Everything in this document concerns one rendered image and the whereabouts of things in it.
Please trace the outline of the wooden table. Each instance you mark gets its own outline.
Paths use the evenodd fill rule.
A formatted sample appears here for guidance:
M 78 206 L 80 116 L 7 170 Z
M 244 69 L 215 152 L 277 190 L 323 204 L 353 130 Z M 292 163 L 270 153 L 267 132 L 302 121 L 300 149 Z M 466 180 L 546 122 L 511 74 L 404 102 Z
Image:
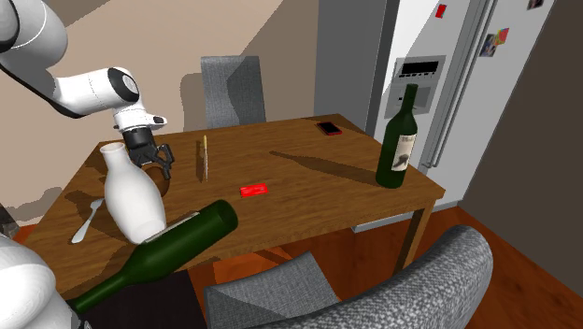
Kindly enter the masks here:
M 219 199 L 238 217 L 237 228 L 198 255 L 197 264 L 407 212 L 429 217 L 445 193 L 440 185 L 409 167 L 401 187 L 379 186 L 379 142 L 337 114 L 331 122 L 341 135 L 325 135 L 318 122 L 302 118 L 157 136 L 175 156 L 164 197 L 167 220 L 178 222 Z M 133 250 L 105 209 L 96 211 L 84 239 L 71 243 L 92 213 L 91 202 L 104 193 L 104 175 L 104 159 L 94 150 L 25 242 L 52 269 L 57 291 L 67 299 L 116 273 Z M 259 183 L 268 193 L 241 197 L 241 187 Z

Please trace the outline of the green wine bottle, printed label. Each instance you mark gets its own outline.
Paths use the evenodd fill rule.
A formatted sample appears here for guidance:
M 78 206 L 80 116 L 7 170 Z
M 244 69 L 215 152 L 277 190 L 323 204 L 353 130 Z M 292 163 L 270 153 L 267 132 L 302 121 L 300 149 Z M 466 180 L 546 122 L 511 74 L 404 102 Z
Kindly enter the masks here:
M 418 133 L 413 116 L 417 84 L 407 84 L 399 112 L 387 124 L 379 156 L 376 182 L 385 188 L 399 188 L 405 178 Z

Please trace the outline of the green wine bottle, plain label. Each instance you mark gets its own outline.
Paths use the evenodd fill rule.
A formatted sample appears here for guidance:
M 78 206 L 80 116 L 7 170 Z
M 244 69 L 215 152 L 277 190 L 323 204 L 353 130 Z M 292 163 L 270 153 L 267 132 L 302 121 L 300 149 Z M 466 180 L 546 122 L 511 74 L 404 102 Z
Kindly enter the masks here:
M 67 304 L 82 314 L 119 290 L 167 277 L 238 225 L 234 208 L 218 200 L 137 245 L 114 275 Z

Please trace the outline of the red card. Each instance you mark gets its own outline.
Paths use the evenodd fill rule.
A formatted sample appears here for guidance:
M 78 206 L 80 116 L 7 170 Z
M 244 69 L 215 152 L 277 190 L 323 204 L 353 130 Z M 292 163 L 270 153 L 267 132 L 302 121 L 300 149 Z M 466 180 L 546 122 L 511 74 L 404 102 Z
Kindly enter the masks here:
M 268 193 L 268 189 L 264 183 L 244 186 L 239 191 L 242 198 Z

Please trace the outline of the white ceramic vase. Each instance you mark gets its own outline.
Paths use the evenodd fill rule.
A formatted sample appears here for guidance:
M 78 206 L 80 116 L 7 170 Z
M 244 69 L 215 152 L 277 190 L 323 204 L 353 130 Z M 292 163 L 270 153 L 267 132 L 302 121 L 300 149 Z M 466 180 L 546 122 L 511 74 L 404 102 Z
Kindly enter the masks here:
M 163 199 L 154 181 L 132 163 L 121 142 L 100 148 L 106 165 L 107 210 L 124 236 L 134 244 L 166 228 Z

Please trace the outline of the brown round object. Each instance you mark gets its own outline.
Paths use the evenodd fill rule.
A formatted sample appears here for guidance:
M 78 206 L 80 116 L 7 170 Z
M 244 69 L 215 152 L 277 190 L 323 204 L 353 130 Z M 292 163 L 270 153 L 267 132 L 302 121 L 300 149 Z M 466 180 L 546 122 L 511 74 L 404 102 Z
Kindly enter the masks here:
M 158 165 L 147 165 L 144 167 L 144 171 L 157 186 L 161 197 L 164 197 L 169 190 L 170 180 L 164 177 L 163 169 Z

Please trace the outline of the silver spoon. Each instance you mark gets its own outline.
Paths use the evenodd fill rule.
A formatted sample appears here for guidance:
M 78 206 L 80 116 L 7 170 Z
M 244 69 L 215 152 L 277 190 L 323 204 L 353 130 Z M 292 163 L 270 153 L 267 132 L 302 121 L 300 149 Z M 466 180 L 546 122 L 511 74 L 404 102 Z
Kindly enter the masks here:
M 92 213 L 89 216 L 89 218 L 79 227 L 79 229 L 72 236 L 72 238 L 71 238 L 72 244 L 77 244 L 84 239 L 84 237 L 86 236 L 86 233 L 88 231 L 88 228 L 92 222 L 92 219 L 96 214 L 96 211 L 98 210 L 99 207 L 102 206 L 103 202 L 104 202 L 103 198 L 100 198 L 100 199 L 97 199 L 97 200 L 94 200 L 91 202 L 90 208 L 92 210 Z

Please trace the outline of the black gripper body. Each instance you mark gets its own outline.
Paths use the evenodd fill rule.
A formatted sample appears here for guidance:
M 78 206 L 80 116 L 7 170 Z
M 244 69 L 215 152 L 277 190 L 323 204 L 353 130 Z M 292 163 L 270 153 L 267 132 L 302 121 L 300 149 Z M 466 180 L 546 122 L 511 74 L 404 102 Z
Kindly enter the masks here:
M 153 134 L 148 127 L 138 127 L 122 133 L 124 143 L 131 157 L 158 152 Z

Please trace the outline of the silver refrigerator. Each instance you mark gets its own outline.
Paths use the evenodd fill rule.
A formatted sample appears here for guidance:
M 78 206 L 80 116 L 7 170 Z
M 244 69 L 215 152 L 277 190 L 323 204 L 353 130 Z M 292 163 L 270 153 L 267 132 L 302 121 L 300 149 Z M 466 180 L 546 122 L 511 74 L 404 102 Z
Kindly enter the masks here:
M 410 163 L 466 194 L 558 0 L 319 0 L 314 111 L 375 139 L 418 85 Z

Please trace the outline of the grey upholstered chair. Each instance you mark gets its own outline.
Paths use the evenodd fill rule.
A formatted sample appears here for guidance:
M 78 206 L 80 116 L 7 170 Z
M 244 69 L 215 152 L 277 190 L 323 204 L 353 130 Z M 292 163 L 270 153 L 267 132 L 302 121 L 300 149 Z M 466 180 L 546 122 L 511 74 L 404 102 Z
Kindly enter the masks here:
M 305 252 L 259 274 L 204 289 L 208 329 L 464 329 L 491 281 L 485 237 L 449 228 L 411 265 L 340 301 Z
M 266 122 L 258 56 L 204 56 L 201 74 L 209 129 Z

